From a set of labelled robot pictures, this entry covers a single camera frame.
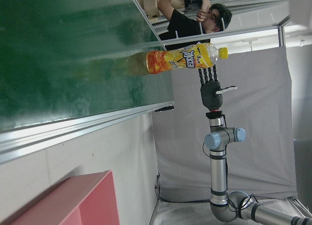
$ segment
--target bottle label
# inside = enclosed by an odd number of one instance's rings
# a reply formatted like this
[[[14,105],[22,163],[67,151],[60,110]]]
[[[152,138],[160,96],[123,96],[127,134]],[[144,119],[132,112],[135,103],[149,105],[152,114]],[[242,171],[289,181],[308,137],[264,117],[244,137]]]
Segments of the bottle label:
[[[171,51],[150,51],[146,56],[148,71],[151,74],[158,74],[176,68],[212,67],[207,44],[209,43],[191,45]]]

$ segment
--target pink shelf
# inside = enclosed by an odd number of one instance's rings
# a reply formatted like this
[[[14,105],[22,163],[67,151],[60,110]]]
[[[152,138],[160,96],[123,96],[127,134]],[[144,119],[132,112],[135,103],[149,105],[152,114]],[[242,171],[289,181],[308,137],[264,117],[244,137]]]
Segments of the pink shelf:
[[[12,224],[119,225],[113,173],[67,179]]]

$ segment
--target man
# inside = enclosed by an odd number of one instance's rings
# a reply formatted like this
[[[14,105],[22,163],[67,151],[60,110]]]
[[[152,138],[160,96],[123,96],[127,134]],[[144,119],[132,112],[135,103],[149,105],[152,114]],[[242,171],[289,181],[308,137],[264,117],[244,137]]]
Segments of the man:
[[[171,0],[159,0],[158,8],[169,20],[168,32],[160,34],[161,40],[176,38],[176,31],[179,38],[188,37],[203,33],[213,33],[226,29],[231,21],[232,14],[223,4],[210,4],[209,0],[203,0],[201,9],[197,13],[196,20],[190,19],[173,8]],[[166,46],[167,50],[179,49],[189,45],[197,44],[198,41],[179,43]]]

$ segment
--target plastic bottle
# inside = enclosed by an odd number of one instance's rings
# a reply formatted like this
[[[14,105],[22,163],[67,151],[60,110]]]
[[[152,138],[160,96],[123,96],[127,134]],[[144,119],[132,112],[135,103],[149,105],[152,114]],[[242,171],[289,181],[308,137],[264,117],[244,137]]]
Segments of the plastic bottle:
[[[146,65],[150,74],[159,74],[176,68],[209,68],[219,58],[227,57],[228,48],[200,43],[171,51],[150,51],[146,54]]]

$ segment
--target floor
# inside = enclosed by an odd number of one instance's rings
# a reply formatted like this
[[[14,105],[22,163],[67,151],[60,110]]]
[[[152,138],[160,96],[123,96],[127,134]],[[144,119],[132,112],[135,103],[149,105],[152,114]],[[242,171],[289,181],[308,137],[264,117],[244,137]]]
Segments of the floor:
[[[120,224],[148,224],[157,174],[151,113],[0,165],[0,223],[65,178],[109,169]]]

